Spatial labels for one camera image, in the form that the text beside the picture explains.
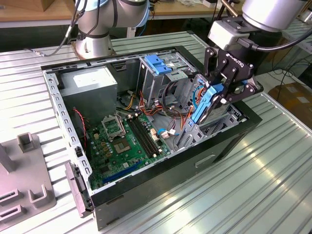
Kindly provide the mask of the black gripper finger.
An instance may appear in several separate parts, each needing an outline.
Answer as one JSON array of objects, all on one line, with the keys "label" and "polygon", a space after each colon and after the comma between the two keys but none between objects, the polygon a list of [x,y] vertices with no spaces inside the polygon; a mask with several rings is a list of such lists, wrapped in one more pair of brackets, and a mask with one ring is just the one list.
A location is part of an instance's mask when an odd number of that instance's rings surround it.
[{"label": "black gripper finger", "polygon": [[225,54],[214,47],[207,47],[205,49],[204,58],[204,77],[209,85],[215,85],[221,82],[221,72],[228,65],[228,59]]},{"label": "black gripper finger", "polygon": [[252,78],[253,70],[230,70],[228,74],[224,71],[219,74],[225,78],[223,90],[219,94],[219,102],[222,104],[235,103],[259,92]]}]

